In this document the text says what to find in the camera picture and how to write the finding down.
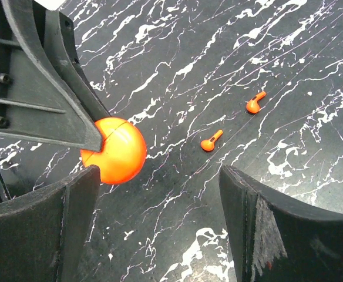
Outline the red round disc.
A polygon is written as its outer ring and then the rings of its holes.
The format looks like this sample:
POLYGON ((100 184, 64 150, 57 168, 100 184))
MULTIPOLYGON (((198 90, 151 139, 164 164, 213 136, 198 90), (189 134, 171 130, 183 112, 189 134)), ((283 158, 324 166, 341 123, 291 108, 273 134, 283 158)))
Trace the red round disc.
POLYGON ((99 167, 100 180, 105 184, 122 184, 137 176, 147 155, 140 130, 119 117, 106 117, 95 125, 103 135, 103 147, 100 152, 81 150, 83 165, 99 167))

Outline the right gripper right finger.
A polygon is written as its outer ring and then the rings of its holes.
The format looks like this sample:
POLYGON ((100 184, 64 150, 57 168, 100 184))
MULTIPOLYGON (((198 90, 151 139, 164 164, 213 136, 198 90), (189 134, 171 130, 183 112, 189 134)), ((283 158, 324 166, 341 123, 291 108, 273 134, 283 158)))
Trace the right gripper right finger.
POLYGON ((343 281, 343 214, 223 166, 219 189, 238 281, 343 281))

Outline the orange earbud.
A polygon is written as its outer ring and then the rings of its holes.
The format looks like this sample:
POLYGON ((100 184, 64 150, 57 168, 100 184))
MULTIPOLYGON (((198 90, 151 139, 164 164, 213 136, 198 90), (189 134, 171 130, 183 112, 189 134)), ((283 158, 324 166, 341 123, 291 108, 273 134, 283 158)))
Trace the orange earbud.
POLYGON ((256 114, 260 111, 259 100, 266 96, 266 92, 262 91, 256 94, 252 99, 250 99, 246 104, 246 111, 251 114, 256 114))
POLYGON ((209 139, 204 139, 200 142, 201 148, 205 152, 211 152, 215 148, 215 142, 223 135, 223 130, 218 130, 214 135, 209 139))

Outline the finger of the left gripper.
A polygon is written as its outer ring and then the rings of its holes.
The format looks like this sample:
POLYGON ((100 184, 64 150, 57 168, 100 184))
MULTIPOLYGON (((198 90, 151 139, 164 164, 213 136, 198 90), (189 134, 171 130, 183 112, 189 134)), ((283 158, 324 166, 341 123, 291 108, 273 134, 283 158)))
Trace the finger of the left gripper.
POLYGON ((0 1, 0 136, 98 152, 109 116, 80 65, 74 24, 36 1, 0 1))

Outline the orange earbud far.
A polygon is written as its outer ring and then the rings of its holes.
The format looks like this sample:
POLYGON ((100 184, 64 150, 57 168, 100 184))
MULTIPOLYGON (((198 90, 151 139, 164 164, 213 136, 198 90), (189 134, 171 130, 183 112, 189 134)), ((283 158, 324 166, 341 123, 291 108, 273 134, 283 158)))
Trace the orange earbud far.
POLYGON ((246 104, 246 111, 251 114, 256 114, 260 111, 259 100, 266 96, 266 92, 262 91, 256 94, 252 99, 250 99, 246 104))

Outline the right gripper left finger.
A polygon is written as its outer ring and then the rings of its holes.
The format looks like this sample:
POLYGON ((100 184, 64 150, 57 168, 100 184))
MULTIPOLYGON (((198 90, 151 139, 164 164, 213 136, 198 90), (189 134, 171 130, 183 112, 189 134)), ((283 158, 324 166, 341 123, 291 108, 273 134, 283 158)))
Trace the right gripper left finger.
POLYGON ((0 203, 0 281, 77 281, 99 186, 89 166, 0 203))

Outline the orange earbud near left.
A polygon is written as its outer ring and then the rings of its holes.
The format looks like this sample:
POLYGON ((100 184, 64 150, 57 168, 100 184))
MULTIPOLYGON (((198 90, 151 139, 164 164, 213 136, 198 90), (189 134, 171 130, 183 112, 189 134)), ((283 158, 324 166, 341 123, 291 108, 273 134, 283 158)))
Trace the orange earbud near left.
POLYGON ((209 139, 204 139, 200 142, 201 148, 205 152, 211 152, 215 148, 215 142, 223 135, 223 130, 218 130, 214 135, 209 139))

